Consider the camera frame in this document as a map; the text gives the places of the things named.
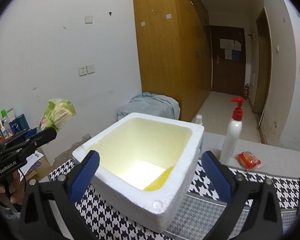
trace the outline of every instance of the light switch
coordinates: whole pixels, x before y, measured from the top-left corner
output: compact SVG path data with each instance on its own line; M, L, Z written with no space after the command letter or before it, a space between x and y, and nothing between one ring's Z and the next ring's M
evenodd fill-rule
M96 71L96 65L95 64L88 65L87 66L87 71L88 71L88 74L95 73L95 71Z
M85 76L87 74L87 66L79 67L79 76Z
M84 22L85 23L93 23L93 16L85 16Z

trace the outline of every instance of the screw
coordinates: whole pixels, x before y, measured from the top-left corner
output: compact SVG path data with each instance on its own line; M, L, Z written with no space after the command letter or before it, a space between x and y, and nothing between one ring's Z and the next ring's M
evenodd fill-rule
M237 174L235 176L235 178L236 178L237 181L243 181L244 180L244 176L242 174Z
M269 179L269 178L266 178L266 179L265 179L265 182L266 182L266 184L268 184L268 185L271 185L271 184L272 184L272 180Z
M29 184L31 185L31 186L33 186L34 184L36 184L36 180L35 179L31 179L30 181L29 181Z
M65 181L66 180L66 175L64 175L64 174L59 175L58 180L59 181Z

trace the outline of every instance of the wooden wardrobe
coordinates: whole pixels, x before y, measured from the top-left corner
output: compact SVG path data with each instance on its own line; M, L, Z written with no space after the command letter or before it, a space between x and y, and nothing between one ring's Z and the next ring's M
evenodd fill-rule
M133 0L143 92L178 101L192 121L211 91L208 12L201 0Z

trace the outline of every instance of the red pump cap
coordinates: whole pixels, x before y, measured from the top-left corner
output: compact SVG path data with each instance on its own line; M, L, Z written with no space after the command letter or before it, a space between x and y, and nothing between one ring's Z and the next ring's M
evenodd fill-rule
M243 111L241 109L241 106L242 106L244 99L243 98L232 98L231 101L238 103L238 106L233 111L232 119L236 120L236 121L242 121Z

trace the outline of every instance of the human hand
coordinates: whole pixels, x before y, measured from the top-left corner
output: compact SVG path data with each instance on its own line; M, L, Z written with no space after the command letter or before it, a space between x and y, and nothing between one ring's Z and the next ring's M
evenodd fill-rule
M12 194L10 197L10 201L12 204L22 204L23 198L25 196L24 192L25 185L24 183L20 182L20 174L18 171L13 173L13 180L9 185L9 191ZM5 187L0 184L0 194L5 193ZM0 201L3 202L5 205L7 203L4 202L2 196L0 195Z

